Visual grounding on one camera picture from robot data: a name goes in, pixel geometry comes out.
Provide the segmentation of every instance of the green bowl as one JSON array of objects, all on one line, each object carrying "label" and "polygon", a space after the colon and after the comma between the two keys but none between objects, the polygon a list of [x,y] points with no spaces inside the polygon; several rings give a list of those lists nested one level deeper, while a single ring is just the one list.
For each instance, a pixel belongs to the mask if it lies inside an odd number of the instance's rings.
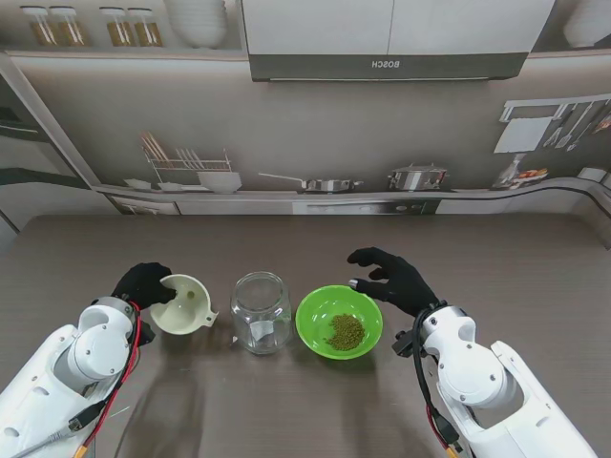
[{"label": "green bowl", "polygon": [[[352,315],[365,328],[365,337],[356,348],[336,350],[327,343],[333,337],[331,320],[336,315]],[[369,352],[382,335],[382,313],[368,296],[347,286],[330,285],[312,291],[297,309],[297,333],[312,351],[332,360],[351,360]]]}]

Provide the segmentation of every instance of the bosch logo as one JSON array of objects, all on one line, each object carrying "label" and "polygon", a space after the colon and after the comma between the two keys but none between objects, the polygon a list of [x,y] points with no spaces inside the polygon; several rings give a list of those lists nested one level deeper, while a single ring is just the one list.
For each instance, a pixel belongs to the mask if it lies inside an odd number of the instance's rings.
[{"label": "bosch logo", "polygon": [[400,60],[373,60],[371,62],[373,69],[398,69],[400,65]]}]

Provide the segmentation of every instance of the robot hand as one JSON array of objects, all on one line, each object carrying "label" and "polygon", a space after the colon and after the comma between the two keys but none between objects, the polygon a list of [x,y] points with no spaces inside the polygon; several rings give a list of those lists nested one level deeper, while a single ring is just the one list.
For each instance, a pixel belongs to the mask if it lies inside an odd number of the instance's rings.
[{"label": "robot hand", "polygon": [[174,289],[160,283],[168,275],[172,275],[172,271],[158,262],[140,263],[121,278],[113,296],[126,302],[135,302],[141,310],[154,303],[167,303],[176,297]]},{"label": "robot hand", "polygon": [[[431,288],[424,281],[416,268],[403,258],[391,255],[379,248],[362,248],[348,257],[350,264],[379,267],[369,274],[373,281],[354,279],[350,286],[359,293],[367,294],[373,299],[390,302],[400,310],[415,317],[430,304],[439,303]],[[386,283],[377,280],[388,280]]]}]

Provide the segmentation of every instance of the glass jar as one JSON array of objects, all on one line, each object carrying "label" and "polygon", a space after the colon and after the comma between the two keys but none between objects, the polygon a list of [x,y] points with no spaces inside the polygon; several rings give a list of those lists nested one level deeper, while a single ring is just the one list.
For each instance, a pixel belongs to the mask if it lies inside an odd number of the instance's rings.
[{"label": "glass jar", "polygon": [[59,46],[59,32],[43,7],[21,7],[30,20],[30,29],[40,46]]},{"label": "glass jar", "polygon": [[231,316],[238,342],[255,354],[278,351],[292,335],[288,288],[269,272],[254,272],[238,281]]},{"label": "glass jar", "polygon": [[91,46],[83,27],[76,20],[76,10],[72,7],[50,7],[62,34],[63,44],[67,46]]},{"label": "glass jar", "polygon": [[102,7],[99,10],[106,16],[106,29],[113,46],[136,46],[132,26],[123,8]]},{"label": "glass jar", "polygon": [[153,10],[148,8],[128,8],[130,16],[134,18],[137,41],[140,46],[162,47],[161,34],[153,16]]}]

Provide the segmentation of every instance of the cooking pot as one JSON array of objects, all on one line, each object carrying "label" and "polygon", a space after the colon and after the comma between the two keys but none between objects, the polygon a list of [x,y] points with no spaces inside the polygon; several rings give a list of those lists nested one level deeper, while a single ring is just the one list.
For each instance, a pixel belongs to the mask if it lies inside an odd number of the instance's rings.
[{"label": "cooking pot", "polygon": [[389,191],[424,191],[439,189],[448,171],[434,165],[402,167],[389,176]]},{"label": "cooking pot", "polygon": [[290,179],[302,183],[302,189],[305,193],[349,193],[354,191],[356,186],[363,184],[363,181],[353,181],[351,179],[301,179],[293,177],[282,177],[280,175],[259,174],[262,177],[272,177],[281,179]]}]

